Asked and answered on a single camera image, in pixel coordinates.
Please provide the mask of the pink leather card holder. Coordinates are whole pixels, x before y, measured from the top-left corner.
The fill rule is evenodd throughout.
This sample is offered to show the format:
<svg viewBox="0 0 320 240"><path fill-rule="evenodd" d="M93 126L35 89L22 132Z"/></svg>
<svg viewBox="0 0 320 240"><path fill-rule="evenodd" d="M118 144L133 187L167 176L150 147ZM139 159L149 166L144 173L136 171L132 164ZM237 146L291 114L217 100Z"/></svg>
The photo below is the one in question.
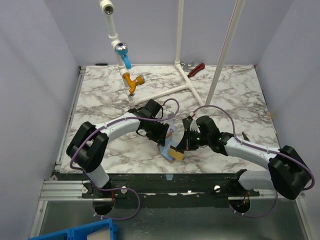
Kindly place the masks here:
<svg viewBox="0 0 320 240"><path fill-rule="evenodd" d="M184 154L182 152L176 151L176 146L178 143L173 139L173 133L169 132L165 136L164 146L157 144L158 151L160 155L169 163L175 161L182 161Z"/></svg>

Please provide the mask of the single gold card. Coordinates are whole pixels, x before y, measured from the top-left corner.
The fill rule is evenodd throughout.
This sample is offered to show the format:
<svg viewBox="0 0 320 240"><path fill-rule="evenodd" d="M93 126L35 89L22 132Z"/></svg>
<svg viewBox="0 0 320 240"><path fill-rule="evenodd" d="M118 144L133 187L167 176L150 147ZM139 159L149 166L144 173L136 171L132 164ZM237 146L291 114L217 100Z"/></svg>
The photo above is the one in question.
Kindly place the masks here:
<svg viewBox="0 0 320 240"><path fill-rule="evenodd" d="M180 152L180 151L173 149L171 147L169 148L168 154L170 157L172 157L173 159L178 160L178 161L182 161L184 158L184 152Z"/></svg>

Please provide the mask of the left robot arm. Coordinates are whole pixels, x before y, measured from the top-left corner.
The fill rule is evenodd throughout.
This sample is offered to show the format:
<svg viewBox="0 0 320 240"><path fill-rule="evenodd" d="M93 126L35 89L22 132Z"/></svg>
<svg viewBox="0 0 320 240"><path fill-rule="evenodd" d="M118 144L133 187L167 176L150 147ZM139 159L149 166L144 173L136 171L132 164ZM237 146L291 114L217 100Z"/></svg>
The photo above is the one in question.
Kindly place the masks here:
<svg viewBox="0 0 320 240"><path fill-rule="evenodd" d="M170 126L165 121L170 118L163 106L151 99L145 106L132 108L114 120L101 124L86 121L66 148L66 154L71 163L78 164L94 183L93 191L101 198L107 197L111 191L110 177L101 162L108 143L128 133L144 130L149 140L164 146Z"/></svg>

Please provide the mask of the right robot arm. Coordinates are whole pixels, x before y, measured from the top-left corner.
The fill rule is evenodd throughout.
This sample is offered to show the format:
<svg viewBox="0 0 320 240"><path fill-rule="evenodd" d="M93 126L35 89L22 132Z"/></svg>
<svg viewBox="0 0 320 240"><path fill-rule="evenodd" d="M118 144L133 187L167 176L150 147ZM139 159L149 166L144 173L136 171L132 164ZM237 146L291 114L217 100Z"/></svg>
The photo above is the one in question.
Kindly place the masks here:
<svg viewBox="0 0 320 240"><path fill-rule="evenodd" d="M251 189L274 189L283 197L294 200L312 179L309 168L293 147L267 148L221 132L213 119L204 115L198 119L191 116L182 120L184 134L177 146L170 147L169 154L182 160L186 151L196 151L207 146L224 156L241 158L266 170L268 174L252 174L244 171L230 183L230 191L241 196Z"/></svg>

